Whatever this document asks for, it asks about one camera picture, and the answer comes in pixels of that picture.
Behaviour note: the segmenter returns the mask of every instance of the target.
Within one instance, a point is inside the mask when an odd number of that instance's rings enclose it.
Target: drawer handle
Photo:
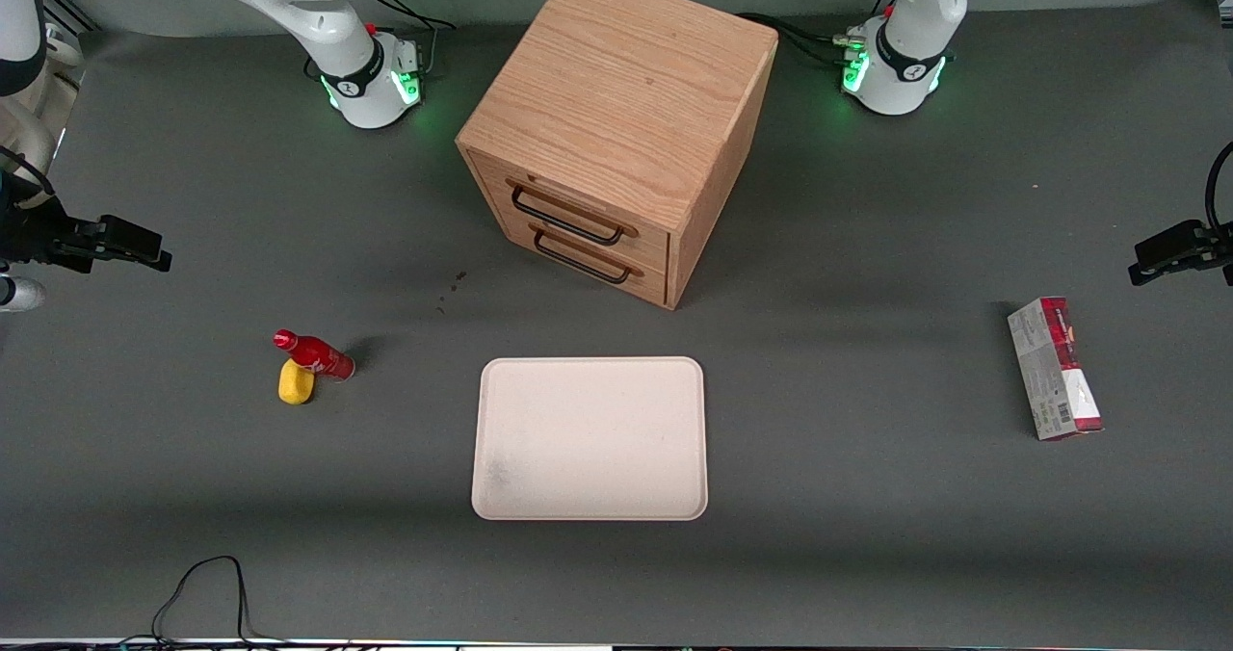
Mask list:
[[[612,245],[616,244],[618,239],[621,238],[621,234],[625,234],[625,228],[618,227],[616,231],[614,231],[614,233],[613,233],[612,237],[607,237],[605,238],[605,237],[599,237],[598,234],[591,233],[589,231],[584,231],[584,229],[582,229],[580,227],[571,226],[568,222],[565,222],[565,221],[562,221],[560,218],[555,218],[552,216],[549,216],[549,213],[546,213],[544,211],[539,211],[538,208],[531,208],[530,206],[523,203],[519,200],[523,194],[524,194],[523,187],[520,187],[520,186],[515,186],[514,187],[514,195],[512,195],[512,197],[510,197],[510,200],[514,202],[514,208],[519,208],[519,211],[522,211],[524,213],[528,213],[528,216],[531,216],[533,218],[539,218],[539,219],[546,222],[547,224],[550,224],[552,227],[557,227],[557,228],[561,228],[563,231],[567,231],[567,233],[577,235],[577,237],[581,237],[582,239],[586,239],[587,242],[594,242],[596,244],[598,244],[600,247],[612,247]]]
[[[535,250],[539,252],[539,253],[541,253],[543,255],[547,256],[549,259],[554,259],[556,261],[562,261],[562,264],[565,264],[567,266],[572,266],[572,268],[575,268],[577,270],[581,270],[582,272],[587,274],[588,276],[598,277],[599,280],[607,282],[608,285],[621,285],[621,282],[625,282],[625,281],[629,280],[629,274],[633,270],[629,266],[625,266],[625,269],[621,270],[621,274],[619,276],[614,277],[614,276],[610,276],[610,275],[603,272],[603,270],[592,269],[589,265],[586,265],[582,261],[578,261],[577,259],[571,259],[567,255],[565,255],[563,253],[552,252],[550,248],[544,247],[543,239],[544,239],[544,233],[541,231],[535,231]]]

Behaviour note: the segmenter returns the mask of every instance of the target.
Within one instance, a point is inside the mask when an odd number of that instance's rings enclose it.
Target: gray table surface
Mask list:
[[[784,46],[676,313],[490,216],[453,139],[519,33],[443,36],[379,132],[290,37],[99,42],[52,178],[175,266],[37,269],[0,321],[0,636],[141,633],[229,552],[281,636],[1228,647],[1233,292],[1126,276],[1233,138],[1211,0],[973,15],[898,120]],[[1004,316],[1044,295],[1101,435],[1032,434]],[[361,374],[281,404],[280,327]],[[478,519],[480,371],[544,355],[699,360],[705,515]],[[168,633],[229,635],[232,597],[202,572]]]

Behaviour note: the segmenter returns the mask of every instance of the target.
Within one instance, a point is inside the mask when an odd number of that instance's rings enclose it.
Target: plastic tray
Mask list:
[[[480,382],[471,506],[492,520],[682,522],[707,509],[690,358],[501,359]]]

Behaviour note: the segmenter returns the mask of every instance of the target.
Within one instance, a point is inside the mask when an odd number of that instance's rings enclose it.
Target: red and white box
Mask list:
[[[1042,297],[1006,318],[1042,441],[1100,432],[1096,399],[1075,358],[1065,297]]]

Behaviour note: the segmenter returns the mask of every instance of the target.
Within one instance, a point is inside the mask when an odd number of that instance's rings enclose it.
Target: green led light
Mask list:
[[[326,95],[329,95],[329,106],[338,110],[338,99],[334,99],[334,90],[329,89],[329,84],[326,81],[326,76],[321,76],[321,85],[326,89]]]
[[[419,102],[419,78],[414,73],[390,72],[390,80],[393,81],[398,95],[402,95],[402,101],[408,107]]]
[[[869,55],[867,53],[861,53],[853,62],[848,64],[850,70],[843,74],[843,88],[848,92],[856,92],[861,89],[861,84],[864,81],[864,73],[869,70]]]
[[[933,81],[931,81],[931,84],[928,84],[930,92],[933,92],[933,90],[937,90],[937,84],[938,84],[938,81],[942,80],[942,68],[946,68],[946,55],[942,55],[942,60],[938,62],[938,64],[937,64],[937,73],[933,73]]]

